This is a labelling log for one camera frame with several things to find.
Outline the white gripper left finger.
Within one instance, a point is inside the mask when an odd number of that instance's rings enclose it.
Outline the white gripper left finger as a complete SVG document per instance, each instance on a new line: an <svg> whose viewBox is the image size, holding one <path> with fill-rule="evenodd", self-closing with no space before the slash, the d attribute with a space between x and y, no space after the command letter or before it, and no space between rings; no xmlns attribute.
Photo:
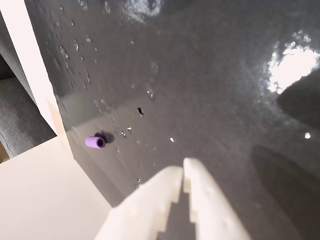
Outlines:
<svg viewBox="0 0 320 240"><path fill-rule="evenodd" d="M108 217L97 240L155 240L165 232L173 203L178 203L183 168L168 166L141 184Z"/></svg>

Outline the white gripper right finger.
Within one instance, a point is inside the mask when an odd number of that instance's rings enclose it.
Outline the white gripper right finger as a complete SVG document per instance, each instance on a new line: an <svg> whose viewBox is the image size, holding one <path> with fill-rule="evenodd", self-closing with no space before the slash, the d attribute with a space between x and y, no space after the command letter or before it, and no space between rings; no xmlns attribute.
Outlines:
<svg viewBox="0 0 320 240"><path fill-rule="evenodd" d="M188 194L189 221L197 240L250 240L251 237L227 197L195 158L183 160L183 192Z"/></svg>

